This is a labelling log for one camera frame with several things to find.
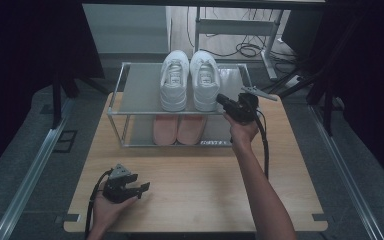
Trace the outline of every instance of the shoe tongue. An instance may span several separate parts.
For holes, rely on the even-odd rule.
[[[173,63],[168,69],[168,84],[182,84],[182,67],[180,64]]]
[[[199,78],[202,84],[213,83],[213,73],[211,66],[203,64],[199,70]]]

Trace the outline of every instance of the human arm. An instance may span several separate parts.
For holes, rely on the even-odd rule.
[[[258,236],[262,240],[296,239],[289,214],[252,151],[257,124],[242,125],[226,113],[224,117],[231,125],[232,149],[238,159]]]
[[[101,183],[93,204],[93,226],[89,232],[88,240],[103,239],[107,230],[118,219],[122,211],[135,203],[138,198],[132,197],[122,203],[112,203],[102,195],[105,182]]]

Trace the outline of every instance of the wooden table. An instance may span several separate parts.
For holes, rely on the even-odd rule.
[[[121,102],[121,97],[117,94],[116,102]],[[110,99],[111,95],[68,211],[80,218],[65,222],[66,231],[84,231],[93,186],[117,163],[139,174],[137,185],[151,182],[151,186],[142,199],[123,212],[111,231],[255,231],[239,166],[230,147],[120,148],[106,114]],[[260,107],[267,119],[271,184],[297,231],[325,230],[326,221],[313,219],[312,214],[323,214],[323,210],[282,102],[260,98]],[[115,121],[118,127],[124,126],[125,117],[116,116]],[[255,138],[253,149],[263,166],[260,139]]]

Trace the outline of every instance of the pair of white sneakers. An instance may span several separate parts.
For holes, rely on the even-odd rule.
[[[220,74],[216,61],[207,52],[196,52],[189,64],[180,50],[171,52],[161,68],[161,106],[170,112],[186,107],[186,88],[189,72],[192,76],[195,108],[198,111],[215,111],[220,90]]]

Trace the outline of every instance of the glass shelf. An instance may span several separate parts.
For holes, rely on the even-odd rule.
[[[161,63],[123,63],[116,88],[113,93],[108,117],[122,147],[158,146],[153,142],[153,122],[155,115],[197,114],[206,115],[207,122],[201,140],[192,146],[230,146],[229,123],[222,116],[223,107],[218,104],[212,112],[201,112],[193,103],[192,80],[189,74],[187,104],[183,111],[167,112],[160,102]],[[220,72],[220,93],[237,100],[242,86],[252,86],[245,64],[218,64]],[[125,81],[122,98],[119,86]],[[114,118],[125,116],[124,126],[118,126]],[[178,142],[170,146],[191,146]]]

